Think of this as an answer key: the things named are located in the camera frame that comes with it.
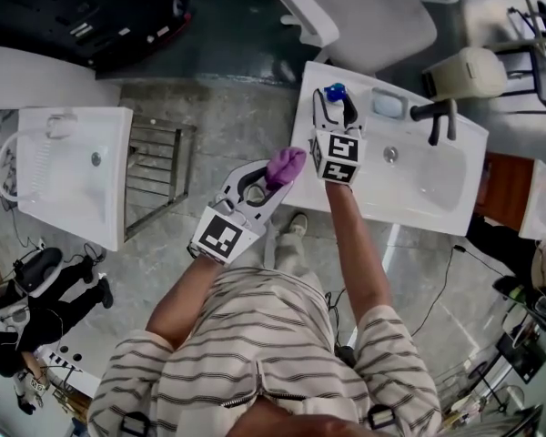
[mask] white chair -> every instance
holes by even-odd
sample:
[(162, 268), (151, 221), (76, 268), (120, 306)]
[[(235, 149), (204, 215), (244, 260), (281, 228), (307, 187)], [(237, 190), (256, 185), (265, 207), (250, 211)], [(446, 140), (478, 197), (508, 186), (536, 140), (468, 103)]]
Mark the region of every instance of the white chair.
[(318, 46), (316, 59), (372, 75), (432, 45), (437, 28), (424, 3), (459, 0), (280, 0), (300, 25), (303, 44)]

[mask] tiled floor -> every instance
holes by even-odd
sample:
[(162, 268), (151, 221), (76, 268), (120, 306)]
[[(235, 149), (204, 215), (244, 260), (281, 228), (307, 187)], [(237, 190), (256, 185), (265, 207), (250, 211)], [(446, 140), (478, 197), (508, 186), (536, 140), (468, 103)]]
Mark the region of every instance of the tiled floor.
[[(85, 322), (120, 338), (143, 328), (160, 298), (190, 263), (186, 245), (204, 206), (227, 173), (248, 160), (268, 158), (289, 142), (297, 92), (270, 86), (194, 81), (135, 84), (124, 88), (123, 105), (141, 115), (185, 121), (199, 128), (190, 197), (173, 213), (144, 229), (98, 267), (109, 277), (116, 297), (111, 310), (96, 307)], [(157, 203), (129, 195), (128, 215), (142, 215)], [(282, 206), (273, 218), (282, 228), (295, 209)], [(334, 300), (343, 288), (338, 249), (329, 214), (309, 212), (304, 246), (312, 268)], [(6, 274), (15, 257), (25, 253), (15, 239), (12, 216), (0, 203), (0, 269)], [(83, 241), (16, 212), (23, 240), (42, 237), (66, 257), (81, 252)], [(462, 239), (418, 229), (368, 222), (392, 286), (394, 306), (409, 330), (422, 323), (441, 290), (453, 244)], [(491, 283), (496, 274), (467, 254), (455, 252), (448, 286), (436, 303), (416, 342), (433, 375), (461, 365), (498, 338), (498, 320), (505, 309)], [(68, 297), (76, 295), (77, 287)], [(348, 297), (339, 302), (339, 338), (347, 343), (355, 329)]]

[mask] white container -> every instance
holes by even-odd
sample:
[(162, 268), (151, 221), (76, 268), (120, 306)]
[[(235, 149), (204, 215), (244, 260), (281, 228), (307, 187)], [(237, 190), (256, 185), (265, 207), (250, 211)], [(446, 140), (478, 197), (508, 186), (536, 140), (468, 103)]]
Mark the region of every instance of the white container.
[(465, 47), (458, 54), (423, 71), (433, 101), (447, 98), (497, 97), (508, 83), (498, 57), (481, 47)]

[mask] white sink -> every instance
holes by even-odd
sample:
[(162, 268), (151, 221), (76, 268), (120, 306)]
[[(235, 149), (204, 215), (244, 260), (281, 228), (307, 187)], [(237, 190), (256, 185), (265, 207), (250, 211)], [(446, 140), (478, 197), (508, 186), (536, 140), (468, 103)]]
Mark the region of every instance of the white sink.
[[(488, 132), (458, 116), (457, 139), (449, 141), (444, 118), (439, 144), (432, 147), (427, 142), (432, 120), (414, 122), (408, 115), (408, 108), (428, 104), (428, 99), (372, 77), (308, 62), (291, 146), (309, 150), (313, 92), (334, 83), (344, 84), (354, 94), (359, 115), (366, 118), (365, 163), (352, 187), (363, 217), (465, 235), (480, 184)], [(408, 99), (404, 119), (371, 111), (375, 88)], [(398, 158), (389, 163), (384, 154), (392, 147)], [(329, 212), (324, 183), (316, 176), (311, 156), (284, 204)]]
[[(126, 157), (133, 112), (122, 107), (26, 108), (16, 147), (19, 209), (111, 250), (125, 240)], [(49, 118), (66, 117), (49, 139)]]

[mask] person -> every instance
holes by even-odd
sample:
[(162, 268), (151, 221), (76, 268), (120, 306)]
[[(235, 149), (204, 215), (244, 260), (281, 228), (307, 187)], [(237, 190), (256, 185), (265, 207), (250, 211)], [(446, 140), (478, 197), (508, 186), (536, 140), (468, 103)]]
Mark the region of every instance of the person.
[(121, 341), (88, 412), (90, 435), (429, 436), (435, 385), (391, 307), (389, 283), (348, 186), (327, 183), (356, 322), (356, 364), (334, 355), (307, 217), (278, 237), (275, 269), (223, 272), (199, 256)]
[(495, 283), (503, 294), (515, 297), (516, 290), (523, 290), (533, 302), (534, 291), (546, 289), (546, 241), (520, 238), (516, 230), (493, 226), (477, 214), (471, 219), (466, 238), (513, 272), (513, 277), (505, 276)]
[[(25, 398), (23, 379), (27, 372), (37, 382), (47, 385), (46, 369), (36, 359), (34, 353), (42, 345), (55, 343), (66, 335), (98, 303), (109, 309), (113, 305), (113, 295), (106, 279), (101, 279), (93, 288), (71, 302), (60, 298), (83, 279), (85, 283), (93, 281), (94, 261), (89, 256), (74, 265), (61, 270), (55, 282), (37, 298), (28, 298), (30, 320), (18, 339), (18, 333), (0, 332), (0, 375), (12, 377), (18, 407), (26, 414), (32, 414), (34, 405)], [(0, 308), (20, 297), (16, 294), (13, 280), (8, 282), (4, 299), (0, 299)]]

